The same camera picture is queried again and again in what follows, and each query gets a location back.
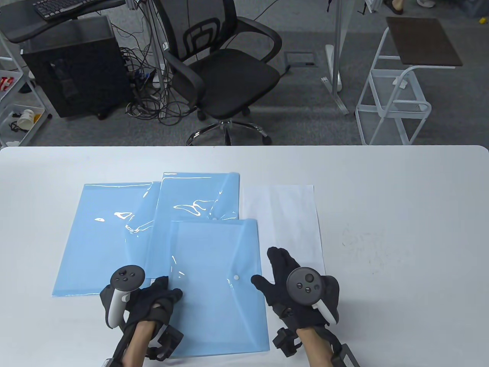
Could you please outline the person's left hand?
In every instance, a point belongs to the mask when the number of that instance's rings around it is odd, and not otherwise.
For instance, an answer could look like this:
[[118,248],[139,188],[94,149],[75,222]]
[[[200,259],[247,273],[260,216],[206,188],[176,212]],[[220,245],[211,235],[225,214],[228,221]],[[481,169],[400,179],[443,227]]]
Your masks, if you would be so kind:
[[169,289],[169,278],[156,278],[152,285],[136,289],[130,293],[129,301],[124,303],[124,311],[129,313],[122,327],[122,332],[131,329],[141,322],[154,322],[152,338],[159,334],[164,325],[169,325],[174,305],[183,296],[182,290]]

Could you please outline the person's right hand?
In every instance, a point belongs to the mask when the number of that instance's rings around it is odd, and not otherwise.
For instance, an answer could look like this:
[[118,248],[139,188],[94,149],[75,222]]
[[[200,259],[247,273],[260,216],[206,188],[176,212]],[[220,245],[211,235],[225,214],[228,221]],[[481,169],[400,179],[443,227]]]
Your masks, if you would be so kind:
[[274,283],[270,283],[261,275],[253,275],[251,283],[264,294],[268,306],[292,332],[298,329],[325,327],[330,325],[319,310],[311,306],[301,305],[294,301],[287,290],[287,279],[292,271],[299,268],[298,262],[284,248],[270,247],[267,250],[274,275]]

